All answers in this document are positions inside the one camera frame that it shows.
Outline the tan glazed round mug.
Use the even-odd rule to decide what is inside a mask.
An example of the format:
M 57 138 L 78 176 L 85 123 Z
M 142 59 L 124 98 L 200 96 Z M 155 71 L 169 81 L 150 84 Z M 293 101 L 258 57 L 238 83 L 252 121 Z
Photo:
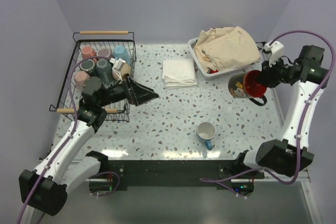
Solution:
M 123 65 L 123 68 L 120 71 L 120 76 L 117 73 L 112 72 L 112 76 L 113 76 L 114 80 L 117 80 L 117 81 L 121 80 L 120 77 L 123 77 L 125 74 L 131 75 L 131 67 L 127 63 L 125 63 Z

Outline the red inside patterned mug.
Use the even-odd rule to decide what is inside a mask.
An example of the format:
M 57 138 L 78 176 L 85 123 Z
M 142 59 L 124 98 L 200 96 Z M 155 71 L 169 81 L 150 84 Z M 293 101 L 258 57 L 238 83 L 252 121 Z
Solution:
M 228 91 L 233 98 L 246 98 L 257 106 L 267 103 L 267 87 L 257 81 L 261 71 L 252 70 L 232 76 L 228 82 Z

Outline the grey green faceted mug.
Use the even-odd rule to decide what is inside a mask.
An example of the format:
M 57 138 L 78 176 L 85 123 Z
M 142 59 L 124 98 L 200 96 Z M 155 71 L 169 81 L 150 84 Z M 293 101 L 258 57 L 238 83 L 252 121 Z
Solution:
M 110 85 L 113 82 L 112 65 L 106 59 L 99 59 L 96 64 L 96 71 L 102 82 Z

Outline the light blue faceted mug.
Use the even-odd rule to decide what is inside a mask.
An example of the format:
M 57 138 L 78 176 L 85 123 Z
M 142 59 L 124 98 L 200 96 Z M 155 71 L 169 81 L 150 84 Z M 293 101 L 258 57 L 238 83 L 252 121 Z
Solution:
M 127 64 L 129 64 L 129 65 L 131 64 L 130 54 L 129 54 L 128 50 L 122 45 L 116 46 L 113 49 L 113 56 L 114 56 L 115 59 L 122 59 Z

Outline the purple mug black handle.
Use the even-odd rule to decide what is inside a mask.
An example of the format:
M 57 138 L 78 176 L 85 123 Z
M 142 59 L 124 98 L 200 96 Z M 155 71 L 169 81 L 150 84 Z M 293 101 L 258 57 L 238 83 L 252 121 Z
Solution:
M 99 50 L 97 50 L 96 56 L 111 59 L 112 58 L 112 52 L 109 48 L 100 48 Z

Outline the dark green glossy mug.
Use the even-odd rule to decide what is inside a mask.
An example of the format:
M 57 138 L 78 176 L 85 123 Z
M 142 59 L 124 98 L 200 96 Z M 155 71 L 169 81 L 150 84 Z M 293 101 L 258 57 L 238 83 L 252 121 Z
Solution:
M 96 75 L 96 63 L 93 59 L 87 59 L 79 65 L 81 71 L 86 72 L 89 76 Z

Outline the pale pink mug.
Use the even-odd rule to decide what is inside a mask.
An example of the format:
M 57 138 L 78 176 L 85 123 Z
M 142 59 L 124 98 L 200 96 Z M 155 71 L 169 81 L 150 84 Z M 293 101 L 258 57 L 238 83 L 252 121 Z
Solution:
M 75 81 L 76 87 L 81 91 L 83 89 L 85 81 L 89 78 L 90 78 L 90 75 L 87 74 L 85 71 L 78 71 L 74 75 L 74 81 Z

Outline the salmon pink mug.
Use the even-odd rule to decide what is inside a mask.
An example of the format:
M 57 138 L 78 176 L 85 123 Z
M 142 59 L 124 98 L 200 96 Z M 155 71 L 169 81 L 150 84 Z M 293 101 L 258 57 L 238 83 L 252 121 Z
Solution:
M 95 57 L 97 56 L 96 51 L 91 46 L 84 46 L 81 48 L 82 59 L 93 59 L 96 61 Z

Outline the blue speckled mug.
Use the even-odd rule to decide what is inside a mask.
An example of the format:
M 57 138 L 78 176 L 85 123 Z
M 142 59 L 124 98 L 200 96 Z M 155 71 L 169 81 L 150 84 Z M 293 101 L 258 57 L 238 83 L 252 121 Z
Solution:
M 215 126 L 210 122 L 202 122 L 196 130 L 197 137 L 205 147 L 211 151 L 213 149 L 212 139 L 216 135 Z

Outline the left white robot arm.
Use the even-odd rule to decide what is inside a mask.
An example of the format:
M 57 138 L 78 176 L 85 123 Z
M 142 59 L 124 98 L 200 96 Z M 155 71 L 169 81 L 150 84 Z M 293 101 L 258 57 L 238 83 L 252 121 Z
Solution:
M 106 88 L 100 78 L 90 77 L 83 85 L 79 108 L 67 133 L 34 170 L 24 170 L 19 176 L 20 195 L 24 206 L 31 206 L 54 216 L 61 211 L 68 194 L 91 176 L 103 178 L 108 174 L 108 157 L 91 151 L 69 178 L 64 175 L 83 145 L 103 124 L 108 113 L 105 106 L 128 100 L 139 106 L 159 95 L 131 79 L 128 74 L 116 85 Z

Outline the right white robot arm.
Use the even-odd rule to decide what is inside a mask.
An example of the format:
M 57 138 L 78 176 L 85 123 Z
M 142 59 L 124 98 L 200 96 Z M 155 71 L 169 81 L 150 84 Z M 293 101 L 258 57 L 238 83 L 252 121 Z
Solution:
M 260 169 L 295 178 L 314 159 L 308 151 L 310 125 L 330 75 L 330 71 L 321 66 L 324 49 L 303 46 L 299 57 L 288 64 L 281 54 L 283 45 L 278 49 L 269 46 L 269 49 L 271 56 L 262 63 L 261 70 L 246 73 L 236 85 L 257 91 L 281 83 L 289 84 L 292 87 L 291 101 L 280 136 L 263 142 L 257 150 L 246 150 L 238 155 L 234 173 L 239 178 L 246 178 L 253 170 Z

